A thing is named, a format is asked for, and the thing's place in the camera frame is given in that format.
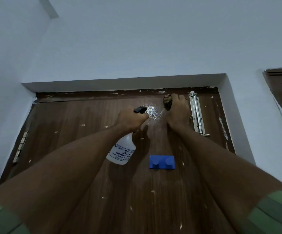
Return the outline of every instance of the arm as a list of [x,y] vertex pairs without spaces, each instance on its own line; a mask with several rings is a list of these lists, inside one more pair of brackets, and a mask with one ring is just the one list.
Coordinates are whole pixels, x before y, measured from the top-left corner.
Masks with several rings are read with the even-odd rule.
[[86,192],[107,153],[137,130],[148,114],[129,107],[111,128],[71,142],[0,185],[0,205],[17,214],[32,233],[55,233]]
[[253,207],[269,193],[282,190],[282,182],[192,130],[186,99],[172,96],[167,123],[184,142],[221,210],[241,231]]

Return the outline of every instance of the striped cloth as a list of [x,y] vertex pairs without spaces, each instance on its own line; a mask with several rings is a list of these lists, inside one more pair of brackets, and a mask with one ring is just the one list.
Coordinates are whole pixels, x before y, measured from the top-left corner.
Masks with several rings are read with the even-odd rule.
[[282,234],[282,191],[263,198],[243,226],[244,234]]
[[25,224],[10,211],[0,207],[0,234],[29,234]]

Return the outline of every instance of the black spray nozzle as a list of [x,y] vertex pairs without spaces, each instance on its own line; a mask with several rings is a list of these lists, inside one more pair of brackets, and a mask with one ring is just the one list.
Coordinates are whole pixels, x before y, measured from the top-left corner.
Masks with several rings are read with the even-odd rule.
[[134,110],[135,113],[145,113],[145,111],[147,110],[147,107],[138,107]]

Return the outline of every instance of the metal hinge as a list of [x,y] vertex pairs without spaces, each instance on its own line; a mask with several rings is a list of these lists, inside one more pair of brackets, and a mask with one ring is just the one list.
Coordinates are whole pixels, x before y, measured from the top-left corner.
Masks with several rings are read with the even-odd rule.
[[23,146],[24,146],[24,144],[26,142],[27,136],[28,136],[28,131],[24,132],[24,134],[23,134],[23,137],[21,139],[20,145],[19,145],[19,147],[18,147],[18,149],[16,151],[16,154],[15,154],[15,157],[13,159],[13,163],[18,163],[18,161],[20,159],[20,154],[21,154]]
[[194,91],[190,92],[190,105],[191,112],[194,124],[194,130],[203,136],[210,136],[205,133],[204,122],[201,116],[201,106],[197,97],[197,94]]

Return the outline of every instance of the brown wooden door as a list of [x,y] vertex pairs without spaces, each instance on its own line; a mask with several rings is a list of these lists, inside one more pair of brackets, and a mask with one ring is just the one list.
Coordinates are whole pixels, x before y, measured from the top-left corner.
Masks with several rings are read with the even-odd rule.
[[[175,92],[188,98],[192,90],[198,92],[209,139],[234,151],[217,89],[39,94],[15,174],[62,145],[112,126],[122,108],[146,106],[150,118],[134,137],[137,149],[129,162],[104,161],[60,233],[234,233],[186,148],[166,125],[163,96]],[[149,169],[150,155],[175,156],[176,169]]]

